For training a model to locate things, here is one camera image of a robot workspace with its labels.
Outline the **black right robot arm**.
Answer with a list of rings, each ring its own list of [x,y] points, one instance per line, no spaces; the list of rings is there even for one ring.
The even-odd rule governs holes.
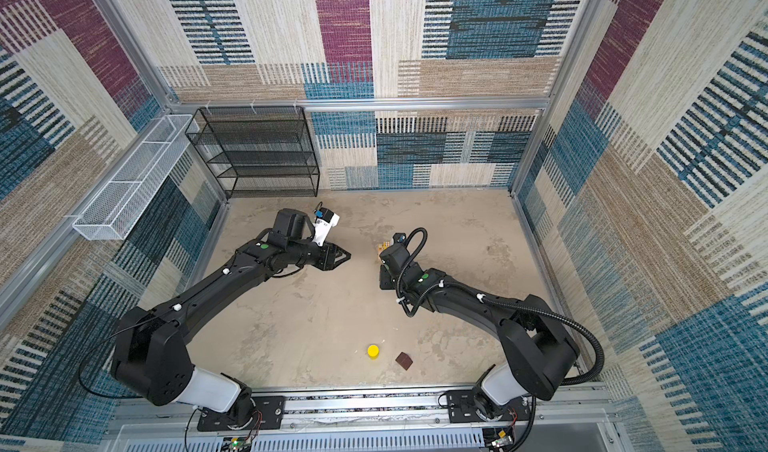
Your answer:
[[[493,366],[473,388],[485,420],[496,420],[525,395],[549,400],[576,364],[580,349],[546,301],[535,295],[507,300],[454,280],[438,269],[423,270],[401,243],[379,255],[380,288],[393,290],[410,317],[425,310],[461,319],[497,339],[505,363]]]

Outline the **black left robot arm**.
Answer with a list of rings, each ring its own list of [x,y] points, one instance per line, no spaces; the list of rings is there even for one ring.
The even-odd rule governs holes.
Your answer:
[[[183,403],[200,408],[218,430],[242,430],[257,419],[245,383],[195,366],[187,350],[194,336],[244,293],[287,268],[331,271],[350,254],[328,242],[340,221],[320,207],[308,215],[278,212],[272,227],[239,247],[219,269],[180,295],[149,310],[135,307],[118,324],[111,376],[155,406]]]

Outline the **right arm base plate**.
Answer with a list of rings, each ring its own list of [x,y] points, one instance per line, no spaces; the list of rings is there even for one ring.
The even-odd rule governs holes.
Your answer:
[[[451,423],[512,422],[514,419],[525,422],[530,416],[530,400],[522,397],[513,399],[498,416],[490,417],[478,409],[470,389],[445,391],[438,396],[437,404],[447,411]]]

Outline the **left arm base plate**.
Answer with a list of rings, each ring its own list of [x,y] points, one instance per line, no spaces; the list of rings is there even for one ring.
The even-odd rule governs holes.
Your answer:
[[[285,402],[285,396],[255,396],[238,400],[226,412],[204,408],[196,430],[232,433],[277,430],[281,427]]]

